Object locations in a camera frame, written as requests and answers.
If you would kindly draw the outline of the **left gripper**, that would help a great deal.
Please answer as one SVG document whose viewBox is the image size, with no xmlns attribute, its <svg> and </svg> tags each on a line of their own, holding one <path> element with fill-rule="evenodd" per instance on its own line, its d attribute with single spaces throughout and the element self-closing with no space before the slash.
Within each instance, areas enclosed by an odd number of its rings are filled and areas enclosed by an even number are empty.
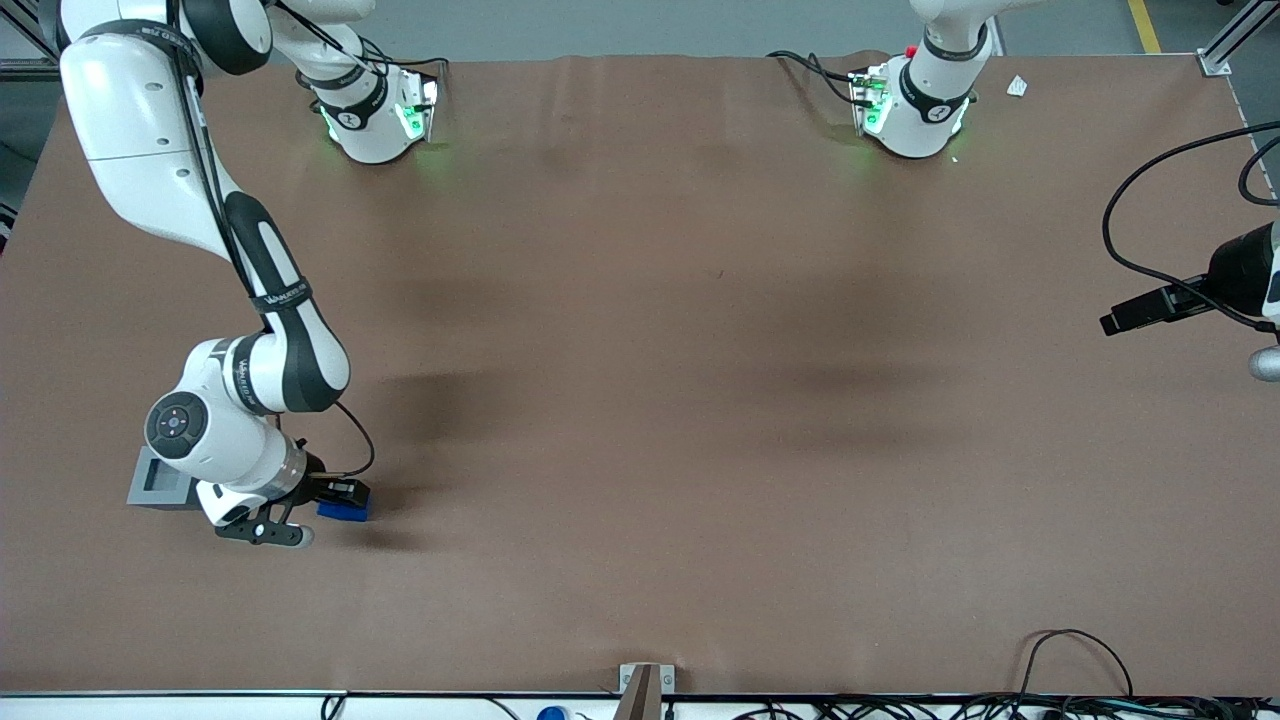
<svg viewBox="0 0 1280 720">
<path fill-rule="evenodd" d="M 1211 307 L 1238 322 L 1277 329 L 1277 320 L 1265 314 L 1276 275 L 1275 222 L 1268 222 L 1221 243 L 1212 254 L 1207 270 L 1207 299 L 1202 297 L 1204 277 L 1166 284 L 1111 307 L 1101 316 L 1106 336 L 1137 331 L 1160 323 L 1174 323 L 1207 313 Z"/>
</svg>

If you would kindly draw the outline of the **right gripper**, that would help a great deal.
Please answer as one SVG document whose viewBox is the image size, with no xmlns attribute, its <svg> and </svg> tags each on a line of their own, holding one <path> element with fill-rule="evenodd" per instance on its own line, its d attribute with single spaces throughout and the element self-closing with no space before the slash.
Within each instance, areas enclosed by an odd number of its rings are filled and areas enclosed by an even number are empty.
<svg viewBox="0 0 1280 720">
<path fill-rule="evenodd" d="M 325 484 L 325 462 L 306 448 L 305 439 L 289 439 L 285 457 L 275 474 L 262 486 L 268 503 L 307 503 Z M 324 503 L 367 503 L 369 487 L 361 480 L 329 480 Z"/>
</svg>

